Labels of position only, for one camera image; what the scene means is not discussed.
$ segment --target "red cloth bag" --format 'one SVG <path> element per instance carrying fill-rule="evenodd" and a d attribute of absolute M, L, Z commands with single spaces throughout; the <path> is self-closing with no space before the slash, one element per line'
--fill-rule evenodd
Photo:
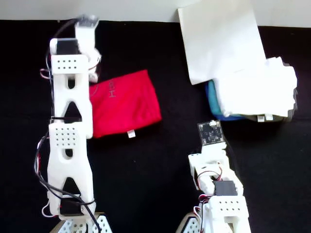
<path fill-rule="evenodd" d="M 91 86 L 89 94 L 95 138 L 126 133 L 162 119 L 147 70 Z"/>

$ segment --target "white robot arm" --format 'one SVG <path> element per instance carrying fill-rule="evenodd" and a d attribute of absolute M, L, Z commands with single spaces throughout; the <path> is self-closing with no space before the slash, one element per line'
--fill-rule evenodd
<path fill-rule="evenodd" d="M 188 158 L 194 184 L 204 194 L 194 207 L 195 217 L 188 216 L 177 232 L 251 233 L 243 185 L 230 169 L 220 122 L 198 126 L 202 151 Z"/>
<path fill-rule="evenodd" d="M 55 231 L 58 233 L 111 232 L 105 216 L 95 218 L 92 170 L 86 150 L 86 139 L 93 136 L 89 82 L 97 82 L 96 67 L 101 58 L 95 49 L 98 22 L 97 17 L 82 16 L 75 21 L 76 38 L 53 38 L 50 41 L 51 68 L 48 66 L 48 71 L 54 111 L 49 133 L 43 137 L 49 136 L 50 139 L 48 181 L 43 179 L 39 170 L 42 140 L 36 154 L 35 172 L 48 190 L 50 213 L 66 221 Z M 71 102 L 77 106 L 82 119 L 65 123 L 65 113 Z M 79 194 L 63 190 L 67 178 L 74 180 Z"/>

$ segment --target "teal fabric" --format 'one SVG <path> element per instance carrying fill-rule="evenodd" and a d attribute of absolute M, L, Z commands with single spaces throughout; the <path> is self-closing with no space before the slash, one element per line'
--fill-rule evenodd
<path fill-rule="evenodd" d="M 220 110 L 220 107 L 218 104 L 215 83 L 213 80 L 208 81 L 206 83 L 205 91 L 206 91 L 206 96 L 208 99 L 210 110 L 217 119 L 227 120 L 227 121 L 245 119 L 241 115 L 233 115 L 233 116 L 225 117 L 222 114 L 222 111 Z"/>

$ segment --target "black surface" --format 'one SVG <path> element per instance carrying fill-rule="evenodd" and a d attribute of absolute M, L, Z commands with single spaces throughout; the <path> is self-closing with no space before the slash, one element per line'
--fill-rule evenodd
<path fill-rule="evenodd" d="M 33 160 L 51 110 L 49 84 L 39 69 L 60 24 L 0 26 L 6 32 L 0 41 L 1 231 L 48 232 L 58 219 L 41 216 L 47 198 Z M 298 111 L 289 124 L 245 120 L 222 127 L 239 165 L 252 232 L 309 232 L 311 30 L 260 28 L 260 34 L 268 57 L 281 55 L 295 67 Z M 187 155 L 200 147 L 197 123 L 212 119 L 204 88 L 190 84 L 179 25 L 100 22 L 96 39 L 103 55 L 101 80 L 148 69 L 163 116 L 161 123 L 136 131 L 134 139 L 89 140 L 97 210 L 106 212 L 114 233 L 173 233 L 197 204 Z"/>

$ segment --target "bracket hole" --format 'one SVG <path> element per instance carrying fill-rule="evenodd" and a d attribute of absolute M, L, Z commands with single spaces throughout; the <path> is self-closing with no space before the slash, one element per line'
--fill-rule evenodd
<path fill-rule="evenodd" d="M 76 79 L 74 77 L 68 79 L 68 81 L 67 81 L 68 89 L 73 89 L 75 86 L 76 86 Z"/>

